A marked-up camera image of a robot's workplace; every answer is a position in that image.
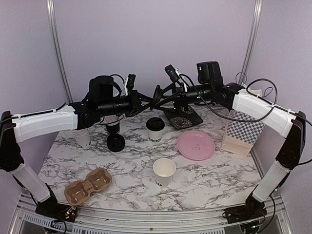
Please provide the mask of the white paper cup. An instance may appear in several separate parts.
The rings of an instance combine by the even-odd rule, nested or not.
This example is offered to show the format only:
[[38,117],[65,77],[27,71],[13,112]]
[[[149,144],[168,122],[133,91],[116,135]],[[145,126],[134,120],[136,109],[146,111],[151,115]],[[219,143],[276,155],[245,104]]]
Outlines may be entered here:
[[159,158],[153,163],[156,184],[166,187],[176,172],[176,164],[168,158]]
[[162,135],[163,135],[162,130],[160,130],[160,131],[152,131],[152,130],[148,129],[148,138],[149,138],[149,141],[153,145],[158,145],[158,144],[161,143]]

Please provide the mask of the pink plate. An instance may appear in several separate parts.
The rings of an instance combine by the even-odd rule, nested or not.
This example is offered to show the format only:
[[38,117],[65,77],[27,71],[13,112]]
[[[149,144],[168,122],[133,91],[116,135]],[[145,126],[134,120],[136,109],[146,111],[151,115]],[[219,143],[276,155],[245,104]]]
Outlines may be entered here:
[[175,150],[190,160],[202,161],[215,153],[215,143],[202,131],[186,131],[177,138]]

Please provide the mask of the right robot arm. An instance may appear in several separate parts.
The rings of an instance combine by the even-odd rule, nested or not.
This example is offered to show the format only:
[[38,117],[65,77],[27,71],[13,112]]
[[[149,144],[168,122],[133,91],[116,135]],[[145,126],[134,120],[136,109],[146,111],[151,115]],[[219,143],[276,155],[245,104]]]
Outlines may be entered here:
[[202,62],[197,64],[199,85],[184,88],[184,79],[172,65],[164,68],[172,84],[165,89],[156,87],[152,107],[162,110],[162,105],[175,102],[186,106],[198,101],[212,101],[228,110],[235,110],[253,117],[254,122],[262,122],[276,137],[280,137],[282,145],[272,166],[268,169],[255,189],[250,193],[242,206],[242,215],[252,218],[260,211],[260,205],[280,188],[291,171],[300,166],[300,158],[305,147],[306,115],[303,112],[292,112],[277,103],[266,100],[251,91],[248,87],[231,82],[224,84],[218,62]]

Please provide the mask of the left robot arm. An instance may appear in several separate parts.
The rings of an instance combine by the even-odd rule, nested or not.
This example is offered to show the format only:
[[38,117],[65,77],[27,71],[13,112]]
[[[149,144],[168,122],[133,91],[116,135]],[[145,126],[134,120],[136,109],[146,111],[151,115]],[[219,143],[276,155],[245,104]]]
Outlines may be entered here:
[[54,193],[26,163],[19,143],[67,130],[83,130],[100,122],[102,117],[132,117],[150,107],[152,98],[134,89],[135,75],[130,74],[120,88],[112,76],[90,80],[89,91],[82,101],[64,104],[56,109],[30,114],[2,113],[0,118],[0,168],[26,188],[51,217],[62,209]]

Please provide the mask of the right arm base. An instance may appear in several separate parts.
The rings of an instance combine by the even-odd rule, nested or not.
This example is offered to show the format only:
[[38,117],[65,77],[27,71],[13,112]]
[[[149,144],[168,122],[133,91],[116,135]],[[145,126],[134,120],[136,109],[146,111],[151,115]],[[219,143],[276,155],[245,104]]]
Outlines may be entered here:
[[266,215],[267,210],[264,205],[260,205],[260,207],[254,207],[246,204],[226,208],[222,214],[223,218],[227,219],[228,224],[265,217]]

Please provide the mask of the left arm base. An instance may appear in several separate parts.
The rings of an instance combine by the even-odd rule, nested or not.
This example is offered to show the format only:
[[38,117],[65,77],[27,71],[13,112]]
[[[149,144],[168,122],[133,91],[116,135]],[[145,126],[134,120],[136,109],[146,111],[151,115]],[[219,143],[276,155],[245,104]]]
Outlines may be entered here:
[[35,212],[39,215],[57,219],[58,221],[68,221],[74,223],[77,211],[72,209],[70,205],[59,203],[38,203]]

